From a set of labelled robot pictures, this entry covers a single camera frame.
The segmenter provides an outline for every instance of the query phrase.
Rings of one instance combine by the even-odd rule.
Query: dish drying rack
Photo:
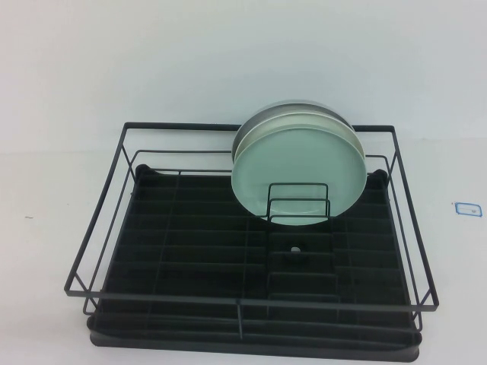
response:
[[[272,198],[272,187],[282,183],[269,186],[266,220],[234,197],[231,152],[213,146],[231,145],[238,128],[124,125],[65,284],[69,296],[85,298],[91,341],[125,348],[416,359],[422,312],[435,311],[439,302],[394,128],[354,126],[359,137],[378,135],[389,143],[372,144],[384,154],[367,154],[372,163],[360,199],[330,217],[328,186],[310,182],[325,188],[323,198],[312,200],[325,204],[327,220],[293,227],[274,224],[270,216],[272,203],[282,200]],[[181,148],[180,141],[194,145],[195,137],[208,149]],[[157,149],[165,144],[175,148]],[[406,238],[415,244],[408,246]]]

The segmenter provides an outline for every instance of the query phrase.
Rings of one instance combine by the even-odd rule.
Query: black plastic tray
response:
[[[137,171],[105,283],[107,293],[407,304],[393,237],[387,174],[322,224],[286,227],[252,217],[228,176]],[[239,317],[242,328],[239,328]],[[91,340],[135,346],[302,357],[414,360],[411,313],[101,300]]]

